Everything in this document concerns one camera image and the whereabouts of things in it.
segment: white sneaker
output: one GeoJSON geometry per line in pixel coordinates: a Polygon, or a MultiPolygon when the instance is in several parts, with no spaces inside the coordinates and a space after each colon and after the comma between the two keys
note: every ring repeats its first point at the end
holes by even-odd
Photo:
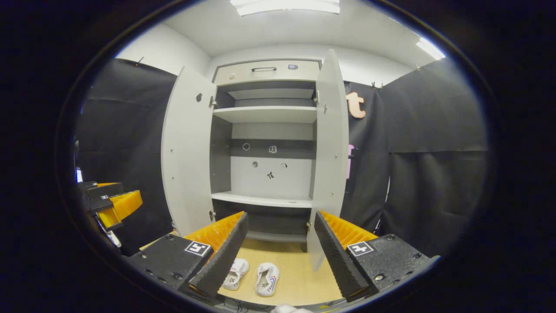
{"type": "Polygon", "coordinates": [[[247,260],[243,258],[237,258],[234,260],[234,264],[232,264],[232,268],[226,276],[222,287],[228,290],[237,290],[240,285],[240,279],[245,273],[249,270],[249,263],[247,260]]]}
{"type": "Polygon", "coordinates": [[[276,265],[265,262],[259,265],[257,269],[257,283],[255,284],[255,291],[259,296],[270,297],[276,290],[276,282],[280,277],[280,271],[276,265]]]}

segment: wooden floor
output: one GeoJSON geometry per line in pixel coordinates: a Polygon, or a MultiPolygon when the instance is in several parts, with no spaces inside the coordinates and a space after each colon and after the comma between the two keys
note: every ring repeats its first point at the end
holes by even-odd
{"type": "Polygon", "coordinates": [[[314,272],[308,253],[298,243],[265,242],[245,239],[237,258],[249,263],[249,272],[240,280],[238,290],[220,288],[219,293],[230,298],[263,305],[309,305],[342,298],[328,261],[314,272]],[[274,263],[280,270],[276,291],[271,297],[255,292],[257,268],[263,262],[274,263]]]}

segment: ceiling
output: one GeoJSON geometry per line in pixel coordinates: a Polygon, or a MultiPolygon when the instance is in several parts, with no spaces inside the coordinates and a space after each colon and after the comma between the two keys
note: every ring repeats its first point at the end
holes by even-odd
{"type": "Polygon", "coordinates": [[[205,0],[164,24],[211,57],[258,46],[309,43],[352,48],[414,67],[434,59],[419,36],[363,0],[340,0],[340,14],[273,11],[241,17],[229,0],[205,0]]]}

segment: white wall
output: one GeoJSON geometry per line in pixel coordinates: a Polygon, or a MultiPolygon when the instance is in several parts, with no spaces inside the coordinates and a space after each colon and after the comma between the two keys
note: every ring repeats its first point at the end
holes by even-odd
{"type": "Polygon", "coordinates": [[[170,27],[154,26],[124,48],[116,58],[139,61],[175,75],[187,65],[200,74],[207,70],[210,56],[195,43],[170,27]]]}
{"type": "Polygon", "coordinates": [[[414,69],[388,58],[361,50],[323,45],[276,45],[239,50],[211,59],[205,77],[212,80],[216,66],[265,58],[312,58],[324,60],[328,49],[334,49],[346,81],[376,86],[384,85],[414,69]]]}

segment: shelf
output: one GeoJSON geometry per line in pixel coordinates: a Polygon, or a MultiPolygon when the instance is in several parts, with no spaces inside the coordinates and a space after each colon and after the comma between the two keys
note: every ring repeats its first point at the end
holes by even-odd
{"type": "Polygon", "coordinates": [[[273,234],[273,233],[262,233],[248,231],[246,238],[263,240],[263,241],[275,241],[275,242],[307,242],[307,235],[301,234],[273,234]]]}
{"type": "Polygon", "coordinates": [[[244,106],[216,109],[213,114],[230,123],[309,123],[316,120],[316,107],[244,106]]]}
{"type": "Polygon", "coordinates": [[[254,204],[256,206],[282,207],[282,208],[311,208],[312,200],[306,199],[273,199],[249,197],[246,195],[232,194],[228,192],[213,193],[212,199],[224,200],[230,202],[238,202],[245,204],[254,204]]]}

